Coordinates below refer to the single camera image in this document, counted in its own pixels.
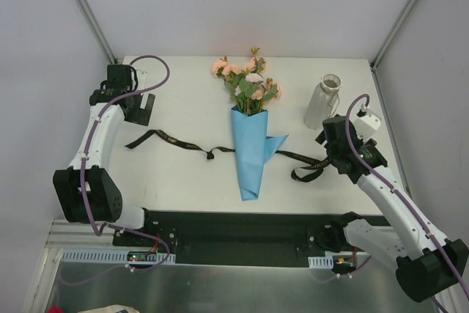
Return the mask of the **pink artificial flower bouquet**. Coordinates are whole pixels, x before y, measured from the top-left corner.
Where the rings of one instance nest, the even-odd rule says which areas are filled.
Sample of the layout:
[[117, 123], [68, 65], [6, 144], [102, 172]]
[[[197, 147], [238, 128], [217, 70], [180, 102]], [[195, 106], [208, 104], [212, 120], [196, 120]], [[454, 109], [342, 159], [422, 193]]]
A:
[[224, 82], [237, 110], [247, 116], [266, 111], [266, 105], [279, 100], [281, 86], [272, 78], [265, 78], [267, 62], [259, 55], [260, 48], [251, 49], [251, 58], [244, 67], [229, 63], [227, 56], [214, 62], [211, 73]]

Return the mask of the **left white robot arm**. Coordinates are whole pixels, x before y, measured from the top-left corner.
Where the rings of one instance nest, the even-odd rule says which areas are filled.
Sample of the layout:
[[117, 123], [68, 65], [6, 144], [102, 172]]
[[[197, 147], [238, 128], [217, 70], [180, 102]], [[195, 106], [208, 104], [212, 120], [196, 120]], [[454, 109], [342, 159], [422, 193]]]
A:
[[107, 79], [89, 97], [90, 116], [78, 151], [66, 169], [53, 175], [53, 186], [70, 223], [88, 224], [81, 192], [81, 161], [85, 160], [84, 184], [95, 222], [130, 228], [129, 236], [138, 246], [148, 246], [155, 229], [144, 221], [144, 209], [130, 205], [108, 173], [111, 152], [123, 122], [147, 126], [155, 102], [153, 94], [139, 94], [106, 104], [125, 93], [144, 89], [147, 72], [130, 65], [108, 65]]

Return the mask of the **blue wrapping paper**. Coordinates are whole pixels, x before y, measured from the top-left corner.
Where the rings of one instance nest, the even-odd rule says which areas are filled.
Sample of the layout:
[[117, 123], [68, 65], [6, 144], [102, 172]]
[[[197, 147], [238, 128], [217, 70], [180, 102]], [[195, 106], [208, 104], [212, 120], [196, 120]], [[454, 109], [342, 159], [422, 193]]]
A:
[[259, 198], [265, 164], [288, 137], [268, 136], [268, 119], [267, 111], [248, 116], [236, 106], [231, 109], [237, 178], [243, 201]]

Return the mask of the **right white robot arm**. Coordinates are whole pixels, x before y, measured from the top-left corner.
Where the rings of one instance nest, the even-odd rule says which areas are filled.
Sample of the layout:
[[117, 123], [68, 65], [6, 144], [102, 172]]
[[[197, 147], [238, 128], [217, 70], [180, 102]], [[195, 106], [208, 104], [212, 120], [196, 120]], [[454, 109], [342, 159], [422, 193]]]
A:
[[363, 141], [344, 116], [323, 121], [317, 142], [328, 160], [380, 209], [394, 236], [375, 229], [363, 216], [345, 213], [319, 236], [330, 251], [363, 249], [394, 272], [399, 286], [415, 302], [449, 287], [463, 285], [468, 247], [450, 240], [417, 208], [402, 190], [374, 140]]

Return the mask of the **black ribbon gold lettering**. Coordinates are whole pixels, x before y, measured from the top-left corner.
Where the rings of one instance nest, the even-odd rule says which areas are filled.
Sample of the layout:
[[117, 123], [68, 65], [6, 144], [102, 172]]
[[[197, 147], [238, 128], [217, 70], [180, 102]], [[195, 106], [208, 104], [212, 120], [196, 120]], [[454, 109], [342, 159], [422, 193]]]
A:
[[[197, 144], [192, 144], [186, 141], [181, 141], [176, 139], [162, 130], [148, 130], [143, 135], [139, 136], [136, 140], [132, 141], [129, 144], [125, 145], [125, 148], [129, 150], [133, 150], [143, 144], [146, 140], [148, 140], [152, 136], [158, 136], [160, 139], [165, 141], [168, 144], [173, 146], [179, 147], [184, 150], [194, 150], [203, 152], [206, 154], [207, 160], [213, 160], [215, 155], [213, 153], [214, 150], [218, 150], [220, 152], [228, 153], [228, 152], [235, 152], [235, 149], [223, 147], [223, 146], [215, 146], [211, 150], [204, 150]], [[316, 158], [311, 158], [309, 156], [301, 155], [296, 152], [290, 152], [285, 150], [277, 150], [276, 154], [283, 155], [287, 158], [293, 159], [295, 161], [300, 161], [305, 164], [305, 166], [299, 166], [294, 168], [291, 173], [290, 177], [298, 182], [301, 183], [310, 183], [320, 177], [325, 169], [330, 166], [330, 161], [328, 158], [323, 160], [318, 160]]]

